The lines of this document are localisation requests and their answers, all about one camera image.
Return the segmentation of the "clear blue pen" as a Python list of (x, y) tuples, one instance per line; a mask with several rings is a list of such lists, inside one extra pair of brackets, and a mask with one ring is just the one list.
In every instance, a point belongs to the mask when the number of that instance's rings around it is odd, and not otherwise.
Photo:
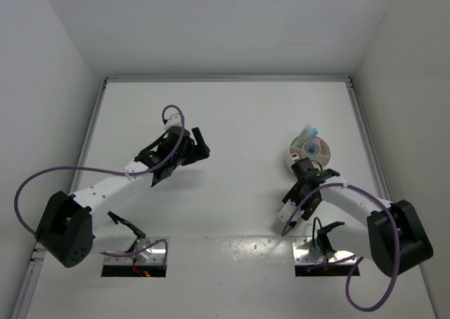
[(313, 141), (310, 141), (310, 142), (307, 144), (307, 153), (308, 153), (309, 155), (311, 155), (311, 156), (315, 156), (315, 155), (317, 155), (317, 154), (320, 153), (320, 151), (319, 151), (319, 152), (315, 152), (315, 151), (314, 151), (314, 142), (313, 142)]

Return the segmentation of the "green highlighter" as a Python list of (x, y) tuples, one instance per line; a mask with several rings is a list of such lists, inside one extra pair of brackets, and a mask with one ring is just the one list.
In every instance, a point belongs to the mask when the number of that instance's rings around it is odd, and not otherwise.
[(295, 148), (301, 148), (302, 144), (309, 140), (309, 136), (313, 130), (313, 127), (310, 124), (307, 124), (292, 142), (291, 146)]

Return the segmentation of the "yellow highlighter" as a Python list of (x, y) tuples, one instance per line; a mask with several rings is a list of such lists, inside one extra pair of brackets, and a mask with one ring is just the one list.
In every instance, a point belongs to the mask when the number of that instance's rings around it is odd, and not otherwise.
[(297, 145), (299, 148), (301, 148), (303, 146), (303, 144), (308, 141), (308, 137), (311, 132), (312, 132), (312, 130), (308, 130), (308, 131), (305, 131), (304, 133), (302, 133), (301, 136), (299, 136), (300, 139), (299, 139), (299, 142)]

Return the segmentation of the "blue highlighter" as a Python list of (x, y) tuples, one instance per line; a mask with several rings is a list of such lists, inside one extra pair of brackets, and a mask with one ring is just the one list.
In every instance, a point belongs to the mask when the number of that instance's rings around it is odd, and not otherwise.
[(312, 129), (312, 132), (310, 133), (310, 135), (309, 135), (309, 137), (308, 137), (308, 140), (309, 141), (312, 141), (316, 136), (317, 136), (317, 134), (318, 134), (318, 129), (317, 128), (313, 128)]

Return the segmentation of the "pink eraser case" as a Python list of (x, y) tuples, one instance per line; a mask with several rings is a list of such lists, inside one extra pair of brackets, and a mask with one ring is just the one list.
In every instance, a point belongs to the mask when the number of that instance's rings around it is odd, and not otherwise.
[(314, 142), (314, 151), (319, 152), (321, 150), (321, 139), (316, 137), (313, 139)]

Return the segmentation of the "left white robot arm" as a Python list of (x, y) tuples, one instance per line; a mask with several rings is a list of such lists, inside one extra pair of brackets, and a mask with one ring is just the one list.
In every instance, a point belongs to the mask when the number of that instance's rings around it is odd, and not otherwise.
[(177, 167), (209, 156), (210, 149), (198, 127), (188, 131), (172, 126), (128, 163), (120, 175), (69, 195), (62, 191), (53, 194), (35, 238), (66, 268), (76, 266), (94, 252), (117, 258), (137, 257), (148, 241), (146, 234), (113, 209), (169, 178)]

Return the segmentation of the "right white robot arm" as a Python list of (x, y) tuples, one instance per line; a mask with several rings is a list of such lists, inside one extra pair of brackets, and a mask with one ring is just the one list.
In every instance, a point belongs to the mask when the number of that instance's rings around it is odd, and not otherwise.
[(327, 202), (356, 219), (360, 228), (334, 221), (320, 228), (316, 248), (327, 256), (348, 251), (370, 259), (387, 277), (402, 274), (431, 259), (434, 249), (414, 206), (406, 200), (380, 200), (349, 184), (333, 169), (317, 169), (308, 158), (292, 164), (297, 181), (282, 199), (278, 217), (287, 235)]

